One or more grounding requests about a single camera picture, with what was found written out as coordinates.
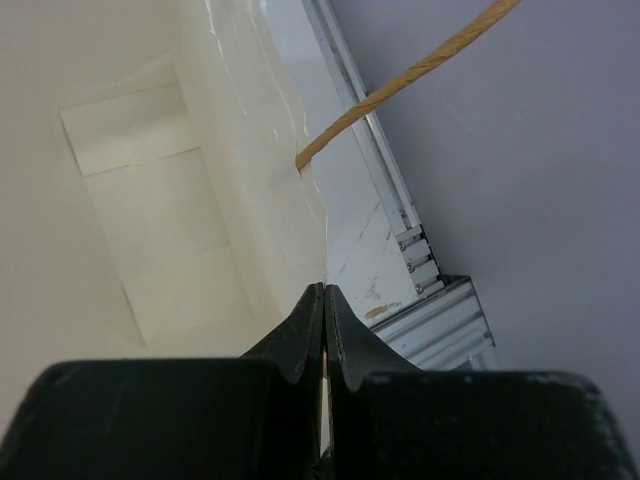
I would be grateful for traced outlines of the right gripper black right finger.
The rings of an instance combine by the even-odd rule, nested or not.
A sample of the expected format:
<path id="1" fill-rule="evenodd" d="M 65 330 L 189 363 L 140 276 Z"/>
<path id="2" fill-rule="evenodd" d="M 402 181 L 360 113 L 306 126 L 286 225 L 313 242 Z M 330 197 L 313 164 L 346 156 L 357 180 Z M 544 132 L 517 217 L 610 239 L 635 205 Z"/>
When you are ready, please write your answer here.
<path id="1" fill-rule="evenodd" d="M 336 479 L 635 479 L 601 391 L 565 372 L 422 370 L 325 289 Z"/>

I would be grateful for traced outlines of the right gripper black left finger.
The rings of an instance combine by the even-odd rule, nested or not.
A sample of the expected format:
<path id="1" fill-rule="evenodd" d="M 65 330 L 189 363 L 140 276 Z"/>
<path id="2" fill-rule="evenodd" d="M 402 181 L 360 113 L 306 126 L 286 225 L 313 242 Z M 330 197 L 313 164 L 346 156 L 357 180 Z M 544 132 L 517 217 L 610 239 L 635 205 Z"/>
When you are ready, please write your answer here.
<path id="1" fill-rule="evenodd" d="M 5 479 L 310 479 L 324 288 L 237 358 L 77 360 L 28 389 Z"/>

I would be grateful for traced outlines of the white paper bag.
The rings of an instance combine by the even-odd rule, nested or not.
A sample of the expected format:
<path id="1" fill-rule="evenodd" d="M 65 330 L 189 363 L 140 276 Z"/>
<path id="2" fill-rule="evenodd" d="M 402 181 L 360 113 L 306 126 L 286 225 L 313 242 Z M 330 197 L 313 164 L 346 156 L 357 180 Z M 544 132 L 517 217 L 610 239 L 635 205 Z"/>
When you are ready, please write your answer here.
<path id="1" fill-rule="evenodd" d="M 362 96 L 324 1 L 3 2 L 3 406 L 60 361 L 237 356 L 311 283 L 409 300 L 351 128 L 295 166 Z"/>

